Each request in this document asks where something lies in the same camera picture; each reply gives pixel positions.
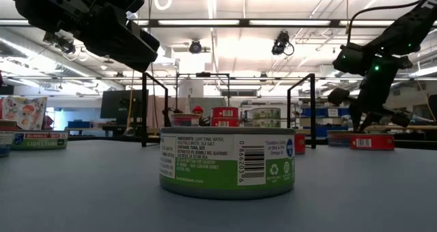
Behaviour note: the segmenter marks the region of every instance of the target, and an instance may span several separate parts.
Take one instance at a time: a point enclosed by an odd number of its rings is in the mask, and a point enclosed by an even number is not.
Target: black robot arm
[[[437,20],[437,0],[420,0],[416,3],[411,11],[398,18],[370,43],[360,46],[348,42],[342,46],[338,58],[333,62],[336,70],[364,76],[358,98],[349,97],[349,92],[342,89],[335,89],[328,97],[333,104],[349,101],[355,131],[363,131],[385,115],[392,116],[392,122],[401,126],[407,126],[410,122],[410,113],[392,111],[382,105],[389,96],[398,69],[412,67],[406,55],[420,50],[420,44]],[[366,113],[367,118],[360,125],[362,113]]]
[[[64,30],[96,55],[109,55],[144,72],[157,58],[159,41],[126,19],[144,0],[14,0],[29,24],[49,33]]]

